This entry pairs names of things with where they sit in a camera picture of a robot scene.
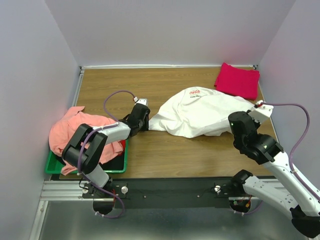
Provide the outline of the white printed t-shirt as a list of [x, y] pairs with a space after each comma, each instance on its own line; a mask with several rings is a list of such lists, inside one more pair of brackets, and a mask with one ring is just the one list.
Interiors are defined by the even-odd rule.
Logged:
[[228, 116], [247, 111], [253, 104], [205, 87], [189, 87], [169, 98], [149, 120], [149, 130], [195, 138], [231, 132]]

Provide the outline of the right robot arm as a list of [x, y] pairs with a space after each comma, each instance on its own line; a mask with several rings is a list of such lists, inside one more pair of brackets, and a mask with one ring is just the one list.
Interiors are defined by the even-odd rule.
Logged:
[[290, 162], [284, 148], [270, 135], [257, 132], [259, 123], [250, 112], [237, 111], [228, 116], [233, 145], [243, 155], [268, 169], [286, 189], [283, 192], [241, 170], [230, 183], [230, 191], [257, 197], [290, 220], [304, 236], [320, 234], [320, 191]]

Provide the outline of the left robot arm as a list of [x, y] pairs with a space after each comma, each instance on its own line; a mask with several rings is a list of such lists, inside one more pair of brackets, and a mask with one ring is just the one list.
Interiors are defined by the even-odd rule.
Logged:
[[62, 159], [76, 167], [78, 173], [94, 185], [93, 191], [99, 197], [107, 197], [112, 180], [99, 164], [104, 147], [147, 131], [149, 114], [148, 100], [142, 98], [134, 104], [131, 113], [119, 122], [100, 127], [81, 124], [63, 149]]

